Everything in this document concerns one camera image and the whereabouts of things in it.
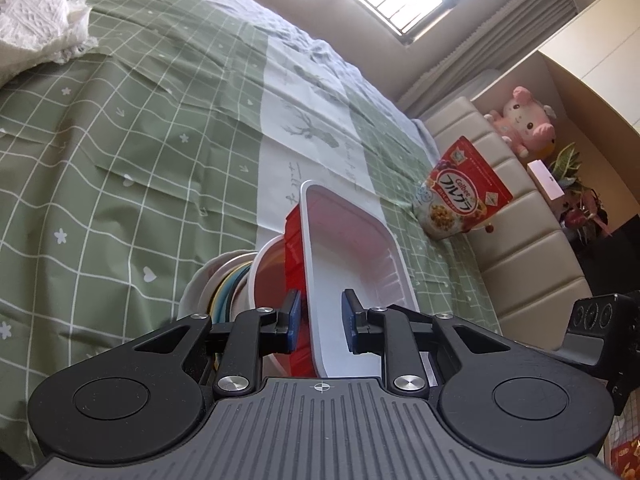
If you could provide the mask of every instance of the deer print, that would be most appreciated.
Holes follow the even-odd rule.
[[[291,135],[301,135],[305,137],[305,139],[313,139],[316,137],[333,149],[340,146],[332,134],[321,130],[320,128],[316,128],[313,125],[313,119],[310,115],[304,113],[302,110],[299,110],[290,103],[285,103],[285,107],[291,110],[299,119],[302,119],[302,122],[304,123],[304,125],[300,126],[283,126],[286,132],[289,132]]]

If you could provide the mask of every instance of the white heart pattern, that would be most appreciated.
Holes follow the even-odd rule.
[[[149,269],[148,267],[143,267],[142,271],[145,273],[144,280],[147,283],[151,283],[154,279],[157,278],[157,276],[154,274],[154,272],[151,269]]]

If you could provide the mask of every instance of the white plastic tray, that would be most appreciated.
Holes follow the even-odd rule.
[[[354,355],[342,327],[341,295],[362,306],[395,303],[417,311],[400,247],[378,218],[308,180],[300,189],[312,354],[321,377],[380,377],[380,357]]]

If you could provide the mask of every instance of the white lace cloth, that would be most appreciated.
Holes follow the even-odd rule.
[[[97,41],[84,0],[0,0],[0,86],[46,61],[65,63]]]

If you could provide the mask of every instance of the blue gripper pad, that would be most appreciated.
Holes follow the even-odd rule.
[[[293,352],[298,346],[298,333],[300,332],[300,317],[302,316],[302,306],[300,294],[296,295],[291,311],[289,313],[289,330],[287,331],[287,349]]]
[[[358,333],[355,329],[355,315],[351,308],[351,303],[349,303],[347,295],[344,292],[342,293],[342,326],[344,327],[344,336],[347,338],[349,352],[354,353]]]

